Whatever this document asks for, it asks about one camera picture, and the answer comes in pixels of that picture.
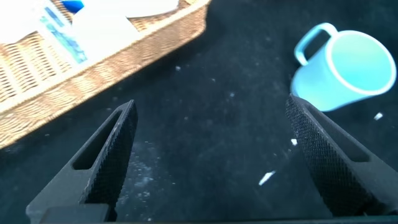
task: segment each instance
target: mug handle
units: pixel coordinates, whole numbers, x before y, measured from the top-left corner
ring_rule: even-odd
[[[315,27],[310,29],[310,31],[308,31],[304,35],[304,37],[298,42],[296,48],[294,48],[294,56],[301,65],[304,66],[308,64],[308,61],[304,55],[305,48],[323,30],[326,31],[331,37],[338,33],[336,27],[327,22],[316,25]]]

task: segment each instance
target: woven basket rim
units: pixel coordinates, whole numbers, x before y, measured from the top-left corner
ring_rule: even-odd
[[[77,65],[75,67],[72,67],[69,69],[69,71],[63,73],[62,75],[59,75],[57,77],[54,77],[51,82],[45,82],[42,84],[41,88],[32,88],[30,90],[27,90],[26,92],[20,94],[16,99],[14,100],[6,100],[2,103],[0,103],[0,116],[7,116],[8,112],[12,113],[12,110],[19,105],[23,104],[26,101],[33,100],[34,98],[40,96],[41,94],[44,94],[46,91],[52,90],[59,85],[61,85],[63,82],[67,81],[70,78],[73,77],[78,77],[88,70],[91,70],[95,68],[97,64],[100,64],[101,62],[104,62],[105,60],[111,58],[113,55],[116,55],[120,52],[123,52],[124,50],[130,48],[132,45],[140,42],[143,40],[143,37],[147,37],[149,35],[152,35],[154,32],[157,32],[160,29],[163,29],[164,27],[167,27],[171,25],[171,23],[178,21],[185,16],[201,9],[203,6],[207,5],[210,3],[211,0],[196,0],[192,5],[189,7],[186,7],[185,9],[180,9],[178,13],[172,14],[169,17],[162,19],[159,21],[156,25],[149,27],[148,29],[145,29],[140,32],[140,37],[131,44],[123,47],[122,49],[116,51],[115,53],[102,58],[100,60],[93,60],[90,61],[89,63],[83,63],[82,65]]]

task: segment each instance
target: light blue cup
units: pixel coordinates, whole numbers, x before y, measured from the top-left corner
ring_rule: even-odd
[[[323,30],[330,39],[307,61],[305,48]],[[362,32],[338,32],[329,23],[319,24],[305,34],[294,54],[302,66],[290,90],[320,111],[383,94],[396,80],[396,65],[385,46]]]

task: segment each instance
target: dark floor mat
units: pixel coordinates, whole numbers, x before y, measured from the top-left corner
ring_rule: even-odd
[[[397,11],[389,0],[213,0],[197,40],[0,150],[0,223],[27,223],[25,206],[130,99],[139,123],[119,220],[330,217],[284,115],[299,66],[293,49],[330,22],[375,37],[396,57]],[[395,86],[327,114],[395,170],[397,97]]]

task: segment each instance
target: wicker basket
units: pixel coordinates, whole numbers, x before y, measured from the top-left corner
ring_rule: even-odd
[[[37,32],[0,44],[0,148],[199,36],[210,1],[180,0],[174,12],[130,19],[142,38],[83,69],[72,67]]]

